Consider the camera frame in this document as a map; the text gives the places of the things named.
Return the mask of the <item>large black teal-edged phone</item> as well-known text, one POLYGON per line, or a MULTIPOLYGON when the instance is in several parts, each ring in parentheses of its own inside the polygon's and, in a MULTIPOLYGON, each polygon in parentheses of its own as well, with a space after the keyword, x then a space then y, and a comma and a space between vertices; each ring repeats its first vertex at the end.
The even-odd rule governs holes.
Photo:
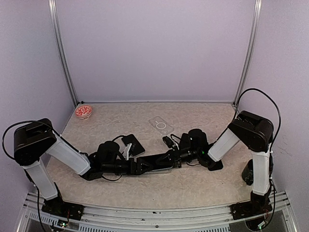
POLYGON ((168 154, 157 154, 137 158, 137 164, 142 172, 171 169, 173 162, 168 154))

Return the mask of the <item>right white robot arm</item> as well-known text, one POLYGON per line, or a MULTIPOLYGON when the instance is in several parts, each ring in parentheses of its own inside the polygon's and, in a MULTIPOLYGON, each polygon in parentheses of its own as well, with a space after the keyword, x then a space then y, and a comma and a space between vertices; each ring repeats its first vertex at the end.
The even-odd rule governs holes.
POLYGON ((241 111, 227 126, 219 138, 208 143, 206 134, 200 129, 192 129, 181 139, 178 150, 169 150, 159 155, 158 165, 179 166, 182 162, 197 159, 207 168, 218 164, 238 142, 244 143, 253 158, 253 187, 256 195, 247 203, 247 211, 256 215, 266 206, 262 197, 270 188, 270 151, 273 143, 273 123, 261 116, 241 111))

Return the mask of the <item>silver-edged phone black screen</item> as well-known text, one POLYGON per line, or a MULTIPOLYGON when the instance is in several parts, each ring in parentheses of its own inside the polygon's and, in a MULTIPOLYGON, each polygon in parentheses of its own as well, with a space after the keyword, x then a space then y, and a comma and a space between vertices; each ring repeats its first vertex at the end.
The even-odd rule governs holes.
POLYGON ((144 147, 137 140, 134 134, 126 135, 121 140, 125 146, 128 146, 129 144, 131 144, 131 147, 129 149, 129 155, 131 157, 137 157, 138 155, 141 155, 145 152, 144 147))

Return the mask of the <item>clear magsafe phone case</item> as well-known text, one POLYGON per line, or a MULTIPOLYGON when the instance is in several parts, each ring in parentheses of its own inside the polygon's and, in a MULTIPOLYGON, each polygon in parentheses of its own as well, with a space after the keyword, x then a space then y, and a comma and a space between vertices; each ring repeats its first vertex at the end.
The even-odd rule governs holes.
POLYGON ((149 119, 149 123, 164 136, 174 132, 174 128, 159 116, 149 119))

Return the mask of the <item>red patterned bowl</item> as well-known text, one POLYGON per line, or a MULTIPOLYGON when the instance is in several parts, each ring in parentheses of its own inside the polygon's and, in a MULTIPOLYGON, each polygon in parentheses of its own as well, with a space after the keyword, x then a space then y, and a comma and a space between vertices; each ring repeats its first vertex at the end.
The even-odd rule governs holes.
POLYGON ((75 110, 75 116, 80 120, 87 120, 92 115, 90 105, 81 105, 75 110))

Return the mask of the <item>dark green cup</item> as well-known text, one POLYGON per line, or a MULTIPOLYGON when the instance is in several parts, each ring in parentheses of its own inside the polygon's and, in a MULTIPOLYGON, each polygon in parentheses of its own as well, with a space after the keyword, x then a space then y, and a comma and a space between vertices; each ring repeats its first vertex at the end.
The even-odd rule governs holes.
POLYGON ((253 184, 253 160, 249 160, 246 166, 244 167, 241 177, 243 181, 251 186, 253 184))

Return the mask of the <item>aluminium table edge rail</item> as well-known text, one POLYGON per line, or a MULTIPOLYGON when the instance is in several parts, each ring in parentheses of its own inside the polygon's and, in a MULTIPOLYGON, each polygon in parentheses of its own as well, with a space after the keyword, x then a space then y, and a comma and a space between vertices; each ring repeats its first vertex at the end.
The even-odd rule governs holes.
POLYGON ((79 220, 38 212, 43 199, 29 193, 17 232, 295 232, 285 192, 270 197, 274 212, 234 218, 229 204, 182 209, 137 209, 84 205, 79 220))

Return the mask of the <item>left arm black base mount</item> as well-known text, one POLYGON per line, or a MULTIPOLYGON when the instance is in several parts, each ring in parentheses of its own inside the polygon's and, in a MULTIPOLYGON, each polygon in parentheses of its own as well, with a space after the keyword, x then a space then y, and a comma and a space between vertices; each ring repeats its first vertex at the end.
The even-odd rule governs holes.
POLYGON ((51 200, 44 200, 42 211, 51 215, 80 221, 84 212, 84 206, 63 200, 58 186, 55 184, 57 196, 51 200))

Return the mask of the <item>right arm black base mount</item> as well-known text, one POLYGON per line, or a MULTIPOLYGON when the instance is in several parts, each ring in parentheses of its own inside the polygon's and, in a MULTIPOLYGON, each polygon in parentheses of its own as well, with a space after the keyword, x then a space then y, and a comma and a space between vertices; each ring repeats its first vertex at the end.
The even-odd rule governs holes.
POLYGON ((271 189, 264 194, 258 195, 251 191, 250 200, 230 205, 233 220, 261 215, 273 210, 269 196, 271 189))

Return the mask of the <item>right aluminium frame post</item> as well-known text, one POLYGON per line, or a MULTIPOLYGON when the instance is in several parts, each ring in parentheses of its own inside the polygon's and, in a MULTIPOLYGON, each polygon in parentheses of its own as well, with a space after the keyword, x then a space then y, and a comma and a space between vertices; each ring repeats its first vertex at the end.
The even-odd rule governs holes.
POLYGON ((256 0, 254 2, 254 9, 253 9, 253 19, 251 23, 251 30, 250 30, 250 36, 249 36, 249 42, 247 46, 246 56, 243 64, 243 68, 241 71, 240 81, 238 84, 238 88, 236 91, 236 95, 234 97, 233 105, 236 106, 237 102, 240 98, 241 93, 244 90, 245 82, 247 79, 247 75, 249 72, 249 67, 251 64, 251 59, 254 52, 254 44, 256 40, 256 35, 258 32, 258 26, 259 26, 259 20, 260 20, 260 14, 262 11, 262 0, 256 0))

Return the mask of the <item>aluminium frame post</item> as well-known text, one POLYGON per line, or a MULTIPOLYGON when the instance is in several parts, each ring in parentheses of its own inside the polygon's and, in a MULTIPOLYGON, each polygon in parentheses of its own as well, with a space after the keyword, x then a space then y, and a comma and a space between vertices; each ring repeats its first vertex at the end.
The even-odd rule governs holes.
POLYGON ((73 105, 76 107, 78 105, 78 97, 73 85, 73 81, 70 75, 69 71, 69 66, 65 54, 65 49, 64 45, 62 42, 62 37, 61 37, 61 29, 60 29, 60 24, 59 24, 59 19, 58 19, 58 14, 57 14, 57 7, 56 7, 56 1, 55 0, 49 0, 48 1, 49 5, 49 11, 50 11, 50 16, 52 20, 52 25, 54 28, 54 34, 56 38, 56 45, 60 57, 60 62, 61 62, 61 67, 64 73, 65 81, 69 89, 69 94, 71 97, 71 100, 73 102, 73 105))
POLYGON ((251 59, 254 52, 254 44, 256 40, 256 35, 258 32, 258 26, 259 26, 259 20, 260 20, 260 14, 262 11, 262 0, 256 0, 254 2, 254 9, 253 9, 253 19, 251 23, 251 30, 250 30, 250 36, 249 36, 249 42, 247 46, 246 56, 243 64, 243 68, 241 71, 240 81, 238 84, 238 88, 236 91, 236 95, 234 97, 233 105, 236 106, 237 102, 240 98, 241 93, 244 90, 245 82, 247 79, 247 75, 249 72, 249 67, 251 64, 251 59))

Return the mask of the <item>left aluminium frame post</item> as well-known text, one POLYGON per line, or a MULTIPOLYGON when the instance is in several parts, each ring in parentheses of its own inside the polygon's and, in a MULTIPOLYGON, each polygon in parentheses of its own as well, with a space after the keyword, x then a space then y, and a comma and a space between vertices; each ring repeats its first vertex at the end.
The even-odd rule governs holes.
POLYGON ((62 37, 61 37, 61 29, 60 29, 60 24, 59 24, 59 19, 58 19, 58 14, 57 14, 57 7, 56 7, 56 1, 55 0, 49 0, 48 1, 49 5, 49 11, 50 11, 50 16, 52 20, 52 25, 54 28, 54 34, 56 38, 56 45, 60 57, 60 62, 61 62, 61 67, 64 73, 65 81, 69 89, 69 94, 71 97, 71 100, 73 102, 73 105, 76 107, 78 105, 78 97, 73 85, 73 81, 70 75, 69 71, 69 66, 65 54, 65 49, 64 45, 62 42, 62 37))

